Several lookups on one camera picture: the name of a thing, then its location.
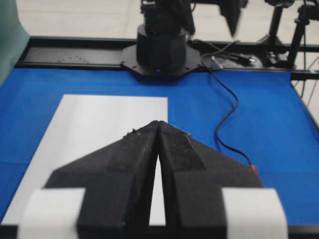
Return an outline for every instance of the blue table surface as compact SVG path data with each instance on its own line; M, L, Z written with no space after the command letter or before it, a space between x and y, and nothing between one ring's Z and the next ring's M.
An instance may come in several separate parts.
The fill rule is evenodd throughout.
M289 225L319 224L319 132L290 73L217 75L240 101L221 138L250 156L265 187L276 188ZM142 83L125 71L14 69L0 88L0 221L64 94L168 97L170 124L246 164L216 145L214 128L234 100L207 73Z

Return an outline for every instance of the black cable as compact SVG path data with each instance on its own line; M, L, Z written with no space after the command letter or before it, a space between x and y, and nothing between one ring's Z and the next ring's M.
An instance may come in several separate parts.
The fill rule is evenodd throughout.
M306 81L304 80L304 81L303 81L303 89L301 90L301 95L300 95L301 99L304 97L305 88L306 88Z
M206 53L206 54L204 54L204 55L202 55L202 57L205 57L205 56L215 56L215 55L218 55L218 54L220 54L220 53L223 53L223 52L225 52L225 50L227 50L230 46L232 46L232 45L234 45L234 44L236 44L237 42L239 42L239 41L233 41L233 42L230 42L230 43L228 43L226 46L224 46L223 48L217 48L218 50L217 51L215 51L215 52L212 52L212 53Z
M192 8L191 12L195 11L195 9L196 9L196 5L197 5L197 3L194 3L194 6L193 6L193 8Z
M319 60L319 56L308 66L307 70L310 70L312 66L314 66L314 64ZM299 84L300 81L297 81L293 87L295 88L298 84Z
M317 83L318 83L318 80L316 80L315 84L314 84L314 87L313 87L313 90L311 91L311 94L310 94L310 97L309 97L309 100L308 100L308 104L307 104L307 107L309 107L310 105L310 102L314 96L314 92L315 92L315 89L316 89L316 86L317 86Z
M311 67L319 60L319 56L309 65L308 67L308 70L311 69ZM313 87L313 90L311 91L311 94L310 94L310 97L309 97L309 100L308 100L308 104L307 104L307 107L309 107L310 105L310 102L314 96L314 93L315 93L315 89L317 87L317 83L318 83L318 80L316 80L315 84L314 84L314 87Z
M209 45L210 47L214 48L215 50L218 51L218 53L216 53L215 55L217 54L225 54L225 55L228 55L228 56L234 56L234 57L237 57L238 59L243 59L243 60L247 60L247 58L245 58L244 56L241 56L239 54L236 54L236 53L230 53L230 52L227 52L225 50L219 52L221 49L217 46L215 46L214 44L210 43L210 42L207 42L207 41L202 41L202 40L199 40L199 39L195 39L194 41L199 41L199 42L202 42L206 45Z
M201 56L201 62L202 62L202 64L203 64L203 66L207 69L207 71L210 73L210 75L212 75L212 76L216 79L216 81L217 81L223 88L225 88L225 89L234 97L234 99L236 100L236 105L235 105L235 106L224 116L224 118L218 123L217 127L215 128L215 132L214 132L214 133L215 133L215 137L216 137L216 139L217 139L225 148L228 148L229 150L234 151L234 152L236 152L236 153L239 153L239 154L241 154L243 157L245 157L246 160L247 160L247 162L248 162L248 165L251 166L252 163L251 163L249 157L248 157L244 152L242 152L242 151L240 151L240 150L238 150L238 149L236 149L236 148L233 148L233 147L231 147L231 146L225 144L225 143L220 139L220 137L219 137L219 135L218 135L219 129L222 127L222 125L225 123L225 121L231 116L231 114L234 113L235 110L238 108L238 106L239 106L239 100L238 100L238 97L236 96L236 94L235 94L231 89L229 89L229 88L216 76L216 74L215 74L214 72L212 72L212 71L209 69L209 67L204 63L204 57L205 57L205 56L208 56L208 55L214 56L214 55L216 55L216 54L217 54L217 52L215 52L215 53L207 53L207 54L202 55L202 56Z
M307 12L306 12L306 8L307 8L307 2L306 0L304 0L304 19L307 18ZM307 67L307 51L306 51L306 46L307 46L307 43L306 43L306 24L304 25L304 70L306 70L306 67ZM305 88L306 88L306 81L303 82L303 89L301 91L301 99L304 97L304 94L305 94Z
M304 0L304 19L307 18L307 2L306 0ZM304 29L304 70L306 70L307 67L307 51L306 51L306 46L307 46L307 42L306 42L306 24L305 24L305 29Z
M308 66L307 70L310 70L312 66L319 60L319 56Z

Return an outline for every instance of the red connector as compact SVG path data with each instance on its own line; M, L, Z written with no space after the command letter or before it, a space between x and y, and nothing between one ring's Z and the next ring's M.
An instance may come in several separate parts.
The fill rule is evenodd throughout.
M250 165L249 166L252 170L254 170L256 172L256 174L258 174L258 170L257 167L255 165Z

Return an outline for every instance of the black mounting plate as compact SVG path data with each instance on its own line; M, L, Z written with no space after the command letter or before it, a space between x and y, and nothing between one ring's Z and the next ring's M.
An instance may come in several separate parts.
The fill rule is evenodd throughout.
M121 65L128 68L130 71L138 73L142 76L180 77L196 70L197 68L203 67L199 51L187 46L186 61L182 67L174 69L172 71L153 69L148 66L142 65L137 61L136 47L136 45L133 45L123 49Z

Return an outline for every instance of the green curtain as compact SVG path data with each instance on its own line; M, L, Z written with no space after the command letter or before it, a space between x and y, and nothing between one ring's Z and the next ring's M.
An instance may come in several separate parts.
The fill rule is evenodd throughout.
M29 41L15 0L0 0L0 85L9 75Z

